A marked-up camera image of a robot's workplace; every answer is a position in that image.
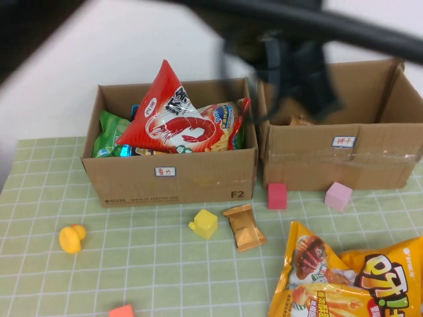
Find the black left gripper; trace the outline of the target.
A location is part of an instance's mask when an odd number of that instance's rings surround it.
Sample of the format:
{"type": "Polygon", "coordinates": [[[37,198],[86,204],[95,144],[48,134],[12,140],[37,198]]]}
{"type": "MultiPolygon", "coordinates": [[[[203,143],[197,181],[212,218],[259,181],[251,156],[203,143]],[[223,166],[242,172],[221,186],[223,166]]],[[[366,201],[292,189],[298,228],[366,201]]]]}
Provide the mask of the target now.
{"type": "Polygon", "coordinates": [[[267,116],[275,116],[287,98],[296,100],[311,116],[329,116],[343,109],[318,41],[286,37],[276,30],[256,35],[234,31],[224,37],[224,55],[241,58],[254,68],[258,79],[273,87],[267,116]]]}

